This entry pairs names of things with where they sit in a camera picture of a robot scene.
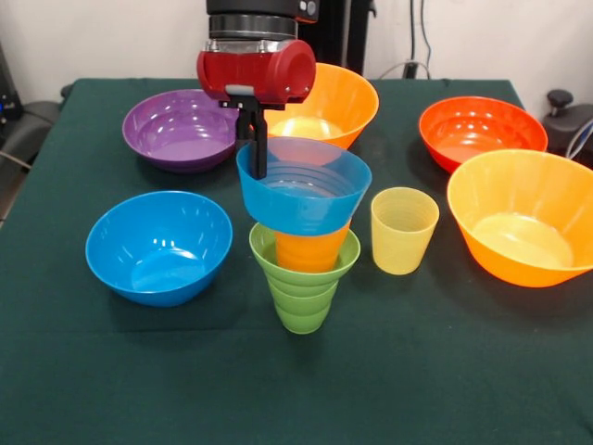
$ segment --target plastic bowl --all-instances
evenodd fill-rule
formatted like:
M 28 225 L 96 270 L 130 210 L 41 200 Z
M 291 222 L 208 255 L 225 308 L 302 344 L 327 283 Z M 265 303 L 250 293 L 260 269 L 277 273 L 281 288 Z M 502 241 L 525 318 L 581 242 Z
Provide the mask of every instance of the plastic bowl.
M 306 137 L 348 150 L 377 114 L 379 95 L 364 77 L 335 65 L 316 64 L 315 83 L 302 104 L 266 110 L 268 134 Z
M 546 151 L 546 130 L 524 109 L 501 100 L 461 96 L 427 108 L 419 122 L 430 155 L 447 172 L 487 151 Z
M 462 164 L 448 204 L 487 271 L 553 286 L 593 269 L 593 171 L 550 153 L 500 150 Z
M 327 235 L 344 227 L 372 180 L 358 156 L 337 146 L 304 138 L 268 141 L 268 174 L 254 179 L 249 146 L 236 158 L 249 214 L 289 235 Z
M 187 192 L 153 192 L 99 219 L 86 241 L 86 260 L 126 299 L 171 307 L 211 283 L 232 241 L 231 221 L 215 202 Z
M 162 170 L 205 172 L 233 153 L 237 116 L 202 90 L 176 90 L 132 108 L 122 132 L 133 151 Z

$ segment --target blue cup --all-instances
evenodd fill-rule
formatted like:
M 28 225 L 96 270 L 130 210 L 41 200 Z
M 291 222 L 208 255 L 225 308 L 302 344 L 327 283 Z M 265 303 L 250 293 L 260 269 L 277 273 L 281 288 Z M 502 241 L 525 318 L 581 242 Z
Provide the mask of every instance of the blue cup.
M 278 232 L 317 236 L 341 229 L 371 185 L 371 169 L 358 156 L 296 137 L 268 140 L 268 174 L 256 180 L 249 169 L 249 148 L 243 146 L 236 158 L 246 209 Z

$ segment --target yellow cup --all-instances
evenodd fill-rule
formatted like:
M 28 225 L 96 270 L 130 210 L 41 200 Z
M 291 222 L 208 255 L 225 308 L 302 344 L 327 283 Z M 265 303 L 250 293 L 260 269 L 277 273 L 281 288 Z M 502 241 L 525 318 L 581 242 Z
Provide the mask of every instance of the yellow cup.
M 438 222 L 436 202 L 420 190 L 387 188 L 371 203 L 372 258 L 384 272 L 414 272 Z

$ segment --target white wall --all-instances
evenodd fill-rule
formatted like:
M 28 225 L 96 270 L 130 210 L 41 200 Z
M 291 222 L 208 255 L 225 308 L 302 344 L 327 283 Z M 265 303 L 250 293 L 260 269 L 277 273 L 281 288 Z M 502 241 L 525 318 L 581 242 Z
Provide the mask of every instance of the white wall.
M 375 0 L 365 76 L 410 57 L 409 0 Z M 548 112 L 546 92 L 561 87 L 593 102 L 590 0 L 425 0 L 433 78 L 510 79 L 525 107 Z M 416 0 L 420 23 L 420 0 Z M 425 61 L 420 26 L 416 57 Z M 401 77 L 402 69 L 387 77 Z
M 369 78 L 410 51 L 409 1 L 375 1 Z M 0 41 L 25 101 L 57 99 L 79 77 L 194 77 L 207 38 L 205 3 L 0 0 Z M 511 79 L 536 114 L 546 110 L 545 93 L 556 86 L 593 101 L 590 0 L 426 0 L 425 16 L 433 77 Z M 423 57 L 418 31 L 416 52 Z
M 196 77 L 205 0 L 0 0 L 0 41 L 21 99 L 79 77 Z

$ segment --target dark green tablecloth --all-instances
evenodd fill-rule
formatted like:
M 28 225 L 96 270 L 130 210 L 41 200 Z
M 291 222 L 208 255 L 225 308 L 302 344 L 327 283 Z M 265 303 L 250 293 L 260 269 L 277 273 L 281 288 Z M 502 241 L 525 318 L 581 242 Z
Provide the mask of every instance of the dark green tablecloth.
M 322 329 L 297 337 L 250 256 L 233 160 L 176 176 L 121 138 L 135 103 L 196 82 L 77 82 L 0 230 L 0 444 L 592 443 L 593 276 L 530 290 L 485 273 L 417 131 L 440 98 L 518 102 L 511 85 L 375 85 L 381 109 L 352 148 L 374 177 L 352 223 L 363 251 Z M 442 215 L 404 277 L 370 252 L 370 199 L 394 185 L 430 193 Z M 97 282 L 83 247 L 110 207 L 164 188 L 218 201 L 235 239 L 207 292 L 157 310 Z

